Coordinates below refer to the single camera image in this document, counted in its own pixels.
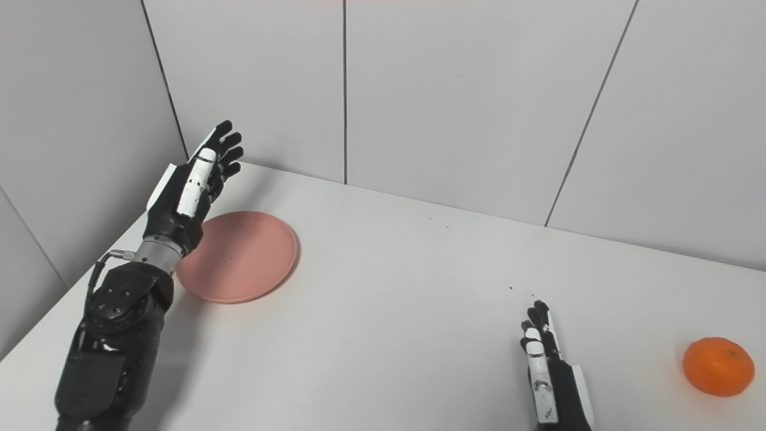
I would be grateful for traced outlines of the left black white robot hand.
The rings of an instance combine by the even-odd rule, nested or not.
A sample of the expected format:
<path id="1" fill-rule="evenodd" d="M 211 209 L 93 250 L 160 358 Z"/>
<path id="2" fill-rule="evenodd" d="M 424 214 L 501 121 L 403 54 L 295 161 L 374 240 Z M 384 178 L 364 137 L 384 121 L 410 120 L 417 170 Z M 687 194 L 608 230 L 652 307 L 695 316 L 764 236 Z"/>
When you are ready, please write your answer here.
<path id="1" fill-rule="evenodd" d="M 224 184 L 241 170 L 242 135 L 225 120 L 203 139 L 186 163 L 170 163 L 146 204 L 143 237 L 170 242 L 188 256 L 202 242 L 202 223 Z"/>

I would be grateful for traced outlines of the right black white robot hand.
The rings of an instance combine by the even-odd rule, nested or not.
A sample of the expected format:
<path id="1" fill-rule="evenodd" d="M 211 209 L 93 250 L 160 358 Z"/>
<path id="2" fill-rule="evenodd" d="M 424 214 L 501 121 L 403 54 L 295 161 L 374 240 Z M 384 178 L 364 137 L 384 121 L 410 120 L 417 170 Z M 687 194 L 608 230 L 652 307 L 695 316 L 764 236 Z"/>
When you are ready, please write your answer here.
<path id="1" fill-rule="evenodd" d="M 585 375 L 564 360 L 550 307 L 536 300 L 522 322 L 520 346 L 527 358 L 536 430 L 593 430 L 594 413 Z"/>

